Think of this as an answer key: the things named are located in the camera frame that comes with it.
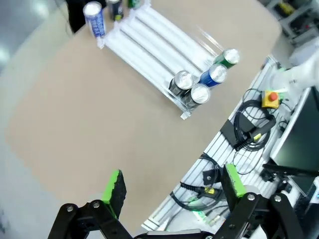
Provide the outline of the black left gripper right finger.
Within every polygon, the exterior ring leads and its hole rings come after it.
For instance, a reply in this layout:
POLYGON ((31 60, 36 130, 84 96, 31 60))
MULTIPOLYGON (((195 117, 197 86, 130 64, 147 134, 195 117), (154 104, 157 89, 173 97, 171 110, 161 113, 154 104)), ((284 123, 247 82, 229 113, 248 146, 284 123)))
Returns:
POLYGON ((282 193, 265 198, 247 192, 233 164, 225 164, 221 176, 229 217, 215 239, 240 239, 261 228, 268 239, 302 239, 303 232, 289 199, 282 193))

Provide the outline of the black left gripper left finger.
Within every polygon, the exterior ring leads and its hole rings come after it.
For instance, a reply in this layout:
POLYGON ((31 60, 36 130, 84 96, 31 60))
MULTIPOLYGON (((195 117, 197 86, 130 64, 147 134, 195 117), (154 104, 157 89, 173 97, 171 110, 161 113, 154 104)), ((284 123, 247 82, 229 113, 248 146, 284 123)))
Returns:
POLYGON ((131 239, 119 222, 126 197, 126 185, 121 170, 112 173, 101 200, 78 207, 67 203, 60 207, 49 233, 50 239, 85 239, 99 231, 106 239, 131 239))

